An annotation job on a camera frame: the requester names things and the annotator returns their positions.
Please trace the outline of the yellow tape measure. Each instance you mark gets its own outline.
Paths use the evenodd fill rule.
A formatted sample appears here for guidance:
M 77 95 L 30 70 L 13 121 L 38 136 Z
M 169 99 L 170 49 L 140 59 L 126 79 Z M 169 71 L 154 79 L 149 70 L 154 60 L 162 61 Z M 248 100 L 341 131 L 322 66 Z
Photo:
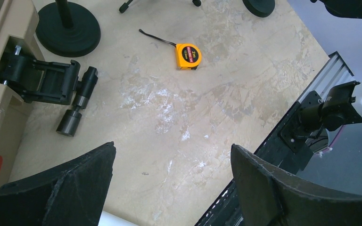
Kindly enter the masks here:
M 139 32 L 158 41 L 172 45 L 175 50 L 175 59 L 178 70 L 196 70 L 201 63 L 202 54 L 200 49 L 191 43 L 174 43 L 163 40 L 157 36 L 148 34 L 142 29 Z

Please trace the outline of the black tripod shock-mount stand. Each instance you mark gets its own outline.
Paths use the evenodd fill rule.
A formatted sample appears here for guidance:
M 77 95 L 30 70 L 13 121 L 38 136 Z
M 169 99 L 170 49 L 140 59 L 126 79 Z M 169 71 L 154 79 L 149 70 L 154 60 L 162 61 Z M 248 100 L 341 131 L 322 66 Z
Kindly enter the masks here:
M 129 5 L 133 2 L 133 0 L 128 0 L 127 2 L 123 3 L 121 5 L 121 7 L 119 8 L 119 12 L 122 14 L 124 13 Z M 200 7 L 201 6 L 201 0 L 192 0 L 192 3 L 196 6 L 196 7 Z

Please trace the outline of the black round-base clip stand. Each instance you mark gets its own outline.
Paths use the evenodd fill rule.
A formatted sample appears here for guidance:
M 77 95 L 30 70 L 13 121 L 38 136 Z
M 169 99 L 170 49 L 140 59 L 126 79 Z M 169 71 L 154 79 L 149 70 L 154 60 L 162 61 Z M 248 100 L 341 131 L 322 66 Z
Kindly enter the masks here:
M 268 17 L 275 9 L 275 0 L 242 0 L 245 7 L 255 16 Z

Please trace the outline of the tan plastic tool case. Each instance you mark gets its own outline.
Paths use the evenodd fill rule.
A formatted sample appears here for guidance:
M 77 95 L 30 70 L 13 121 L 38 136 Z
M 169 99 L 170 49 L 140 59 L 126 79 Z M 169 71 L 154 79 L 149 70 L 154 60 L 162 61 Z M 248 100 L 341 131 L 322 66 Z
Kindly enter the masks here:
M 15 44 L 22 52 L 43 59 L 35 37 L 39 17 L 30 0 L 0 0 L 0 62 Z M 0 83 L 0 187 L 9 180 L 26 122 L 32 111 L 9 86 Z

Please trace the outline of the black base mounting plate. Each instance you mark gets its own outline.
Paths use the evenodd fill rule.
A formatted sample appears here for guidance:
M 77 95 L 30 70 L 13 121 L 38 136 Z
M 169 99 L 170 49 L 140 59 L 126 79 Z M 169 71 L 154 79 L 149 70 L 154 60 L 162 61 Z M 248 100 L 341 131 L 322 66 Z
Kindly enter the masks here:
M 303 99 L 296 101 L 254 154 L 296 174 L 304 163 L 308 163 L 320 145 L 328 142 L 324 128 L 306 132 L 298 125 L 299 111 L 321 101 L 322 97 L 316 91 L 310 91 Z M 196 225 L 241 226 L 243 223 L 236 184 L 231 180 Z

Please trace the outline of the black round-base shock-mount stand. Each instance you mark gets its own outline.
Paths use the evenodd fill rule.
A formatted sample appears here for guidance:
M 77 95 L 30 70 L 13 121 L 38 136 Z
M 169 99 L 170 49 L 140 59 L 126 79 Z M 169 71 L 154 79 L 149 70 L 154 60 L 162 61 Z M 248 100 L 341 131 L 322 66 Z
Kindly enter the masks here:
M 63 57 L 82 57 L 92 52 L 101 38 L 96 17 L 85 7 L 57 0 L 39 12 L 36 36 L 50 52 Z

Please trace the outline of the white grey-headed microphone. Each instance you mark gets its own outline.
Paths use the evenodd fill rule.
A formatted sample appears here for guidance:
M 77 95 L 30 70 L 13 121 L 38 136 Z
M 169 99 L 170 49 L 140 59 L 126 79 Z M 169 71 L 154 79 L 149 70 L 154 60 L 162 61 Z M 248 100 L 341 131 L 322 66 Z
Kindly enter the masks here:
M 113 214 L 102 211 L 98 226 L 137 226 L 137 225 L 120 217 L 117 217 Z

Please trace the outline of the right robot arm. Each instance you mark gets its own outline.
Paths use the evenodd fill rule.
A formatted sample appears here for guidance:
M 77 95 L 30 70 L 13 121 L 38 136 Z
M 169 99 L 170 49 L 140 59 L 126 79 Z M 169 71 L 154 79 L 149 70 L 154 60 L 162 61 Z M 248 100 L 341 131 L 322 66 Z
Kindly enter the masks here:
M 323 4 L 334 16 L 362 19 L 362 0 L 324 0 Z M 299 110 L 297 122 L 297 129 L 307 134 L 362 123 L 362 82 L 334 86 L 323 102 Z

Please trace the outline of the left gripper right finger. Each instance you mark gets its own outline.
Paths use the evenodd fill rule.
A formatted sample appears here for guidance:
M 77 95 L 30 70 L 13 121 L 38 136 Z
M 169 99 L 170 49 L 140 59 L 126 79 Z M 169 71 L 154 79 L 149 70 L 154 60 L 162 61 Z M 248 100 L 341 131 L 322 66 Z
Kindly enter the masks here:
M 301 179 L 239 145 L 230 161 L 246 226 L 362 226 L 362 195 Z

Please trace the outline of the black T-shaped adapter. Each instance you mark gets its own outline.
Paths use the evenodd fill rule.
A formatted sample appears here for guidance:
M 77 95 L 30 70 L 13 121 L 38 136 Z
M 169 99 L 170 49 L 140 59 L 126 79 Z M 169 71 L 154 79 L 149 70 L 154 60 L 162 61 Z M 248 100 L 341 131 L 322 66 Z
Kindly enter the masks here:
M 68 137 L 73 137 L 82 118 L 81 110 L 87 107 L 94 88 L 98 81 L 98 70 L 90 66 L 84 73 L 82 80 L 77 82 L 76 94 L 72 102 L 72 108 L 66 110 L 56 132 Z

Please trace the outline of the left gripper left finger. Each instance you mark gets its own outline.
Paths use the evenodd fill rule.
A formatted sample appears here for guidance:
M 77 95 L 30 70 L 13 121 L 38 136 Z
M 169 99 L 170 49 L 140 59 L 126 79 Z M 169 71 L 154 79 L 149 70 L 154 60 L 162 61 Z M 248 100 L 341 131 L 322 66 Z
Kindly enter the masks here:
M 0 226 L 96 226 L 116 148 L 105 143 L 73 160 L 0 187 Z

